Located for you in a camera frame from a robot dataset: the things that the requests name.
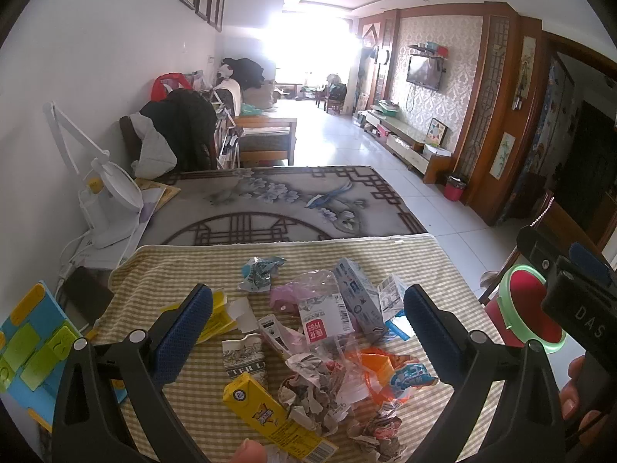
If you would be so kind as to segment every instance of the yellow packaging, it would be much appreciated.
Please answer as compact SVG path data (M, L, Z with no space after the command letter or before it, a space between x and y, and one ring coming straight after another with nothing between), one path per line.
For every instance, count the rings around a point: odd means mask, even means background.
M286 409L248 372L225 387L223 402L249 427L306 463L323 463L338 449L314 431L288 420Z
M227 310L225 308L227 297L224 295L224 292L220 289L213 292L212 299L214 301L212 315L208 319L208 322L206 322L204 330L201 331L201 334L197 339L197 343L203 343L204 341L209 340L212 336L224 334L236 327L236 321L227 314ZM175 310L176 308L179 308L181 304L182 301L169 304L161 308L160 312L163 313L169 310Z

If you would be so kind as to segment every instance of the green bucket rim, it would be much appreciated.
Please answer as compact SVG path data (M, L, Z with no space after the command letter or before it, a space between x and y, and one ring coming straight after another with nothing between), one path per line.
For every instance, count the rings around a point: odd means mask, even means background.
M512 295L510 294L510 280L514 272L521 270L531 273L543 284L546 283L544 276L542 276L538 270L528 265L513 266L505 273L504 278L502 278L499 283L499 293L497 296L497 304L499 306L499 311L502 314L502 318L504 319L505 328L512 331L514 336L516 336L522 343L526 343L529 340L538 340L542 343L542 346L544 346L544 351L547 352L547 354L555 353L559 351L566 342L566 331L563 329L561 330L561 339L557 343L545 341L540 336L536 335L536 333L529 327L527 327L527 324L525 324L524 320L516 311L516 307L512 301Z

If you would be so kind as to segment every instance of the red logo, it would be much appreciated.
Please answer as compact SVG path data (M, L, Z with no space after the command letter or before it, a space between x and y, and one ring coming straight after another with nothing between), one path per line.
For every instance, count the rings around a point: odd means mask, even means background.
M307 323L308 339L311 343L322 340L326 337L326 328L323 325L321 318L316 318Z

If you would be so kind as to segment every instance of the human hand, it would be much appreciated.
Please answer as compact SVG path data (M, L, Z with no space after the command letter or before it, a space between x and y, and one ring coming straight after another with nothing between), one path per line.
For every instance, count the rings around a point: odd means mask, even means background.
M236 449L229 463L266 463L268 457L266 450L259 442L245 439Z
M585 355L575 358L570 362L568 367L568 376L570 380L566 383L559 392L559 401L561 402L561 415L563 419L568 420L572 418L578 411L580 399L578 391L576 389L576 380L581 374L582 365L585 362ZM588 424L595 420L601 414L600 411L589 411L581 420L579 430L583 430ZM593 443L594 439L598 436L604 423L606 422L606 416L604 419L598 421L593 427L590 427L585 433L579 436L579 440L583 446L589 446Z

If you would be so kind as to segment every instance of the wall-mounted tv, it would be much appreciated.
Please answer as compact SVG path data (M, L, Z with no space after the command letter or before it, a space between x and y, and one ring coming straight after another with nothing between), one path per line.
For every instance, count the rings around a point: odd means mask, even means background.
M426 57L411 54L407 81L421 87L438 91L443 75L443 57Z

